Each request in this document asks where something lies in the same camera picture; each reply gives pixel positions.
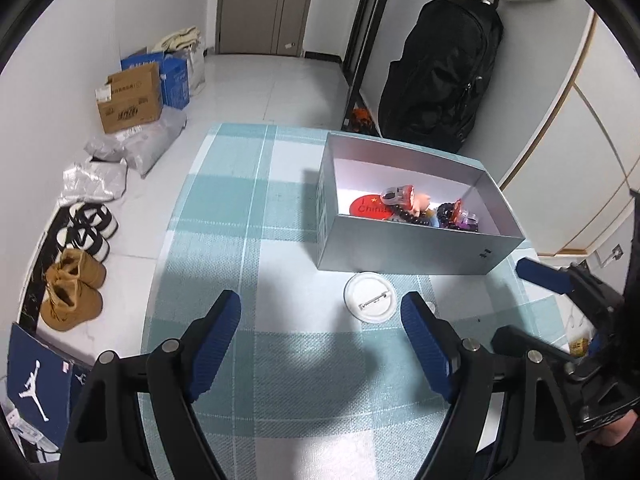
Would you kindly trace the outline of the right hand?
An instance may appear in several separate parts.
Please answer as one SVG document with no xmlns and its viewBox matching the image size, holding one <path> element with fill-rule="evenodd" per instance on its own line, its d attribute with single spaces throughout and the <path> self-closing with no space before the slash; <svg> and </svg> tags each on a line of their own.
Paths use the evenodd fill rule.
<svg viewBox="0 0 640 480">
<path fill-rule="evenodd" d="M 616 422 L 603 426 L 594 440 L 604 446 L 615 446 L 622 442 L 638 422 L 638 414 L 634 410 L 627 412 Z"/>
</svg>

